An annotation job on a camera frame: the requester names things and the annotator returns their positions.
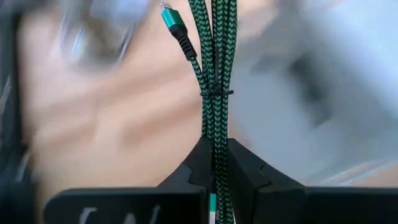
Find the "cable clip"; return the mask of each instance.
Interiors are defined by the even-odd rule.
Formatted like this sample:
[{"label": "cable clip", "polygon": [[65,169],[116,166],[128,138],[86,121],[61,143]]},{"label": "cable clip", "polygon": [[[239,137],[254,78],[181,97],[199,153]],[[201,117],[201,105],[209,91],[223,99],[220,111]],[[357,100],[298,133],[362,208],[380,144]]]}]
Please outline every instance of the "cable clip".
[{"label": "cable clip", "polygon": [[233,90],[222,91],[221,85],[219,83],[213,84],[210,89],[205,93],[200,93],[202,97],[212,97],[212,96],[225,96],[233,94]]}]

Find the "blurred background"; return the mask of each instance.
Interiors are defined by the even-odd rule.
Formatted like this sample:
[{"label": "blurred background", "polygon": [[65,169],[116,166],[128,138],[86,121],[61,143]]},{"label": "blurred background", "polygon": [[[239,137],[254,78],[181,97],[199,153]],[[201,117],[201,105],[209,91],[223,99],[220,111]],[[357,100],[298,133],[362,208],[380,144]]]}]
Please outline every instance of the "blurred background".
[{"label": "blurred background", "polygon": [[[94,2],[27,14],[19,32],[41,205],[70,187],[157,185],[200,136],[198,84],[160,2]],[[188,2],[169,3],[199,52]],[[307,185],[397,186],[397,10],[238,1],[230,136]]]}]

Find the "cable connector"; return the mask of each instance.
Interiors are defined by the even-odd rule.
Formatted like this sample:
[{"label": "cable connector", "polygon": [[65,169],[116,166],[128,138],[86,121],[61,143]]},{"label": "cable connector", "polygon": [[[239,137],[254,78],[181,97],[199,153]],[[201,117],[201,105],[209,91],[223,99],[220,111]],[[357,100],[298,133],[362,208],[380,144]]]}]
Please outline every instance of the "cable connector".
[{"label": "cable connector", "polygon": [[189,40],[187,27],[182,21],[180,13],[172,9],[169,3],[162,2],[160,6],[162,6],[163,20],[170,33],[177,39],[187,60],[197,57],[197,53]]}]

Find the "metal connector tip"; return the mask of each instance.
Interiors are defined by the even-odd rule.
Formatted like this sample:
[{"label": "metal connector tip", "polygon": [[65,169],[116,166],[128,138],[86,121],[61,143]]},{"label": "metal connector tip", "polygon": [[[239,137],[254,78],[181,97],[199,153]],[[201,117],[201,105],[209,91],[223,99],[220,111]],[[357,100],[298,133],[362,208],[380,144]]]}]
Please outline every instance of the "metal connector tip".
[{"label": "metal connector tip", "polygon": [[172,9],[172,6],[171,6],[169,3],[167,3],[167,2],[162,2],[162,3],[160,4],[160,6],[162,7],[162,10],[165,10],[165,9]]}]

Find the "green and black braided cable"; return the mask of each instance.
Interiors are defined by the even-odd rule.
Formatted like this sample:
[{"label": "green and black braided cable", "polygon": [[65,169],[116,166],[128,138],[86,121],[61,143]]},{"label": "green and black braided cable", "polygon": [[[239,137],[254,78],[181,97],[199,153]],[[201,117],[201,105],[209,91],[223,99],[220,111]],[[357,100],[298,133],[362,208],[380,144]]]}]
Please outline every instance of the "green and black braided cable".
[{"label": "green and black braided cable", "polygon": [[212,0],[212,26],[205,0],[188,0],[198,30],[202,69],[196,60],[179,13],[162,4],[162,16],[169,31],[178,40],[192,63],[197,76],[202,102],[202,136],[211,141],[212,164],[216,177],[217,219],[219,224],[234,223],[231,196],[227,180],[228,158],[228,95],[236,46],[236,0]]}]

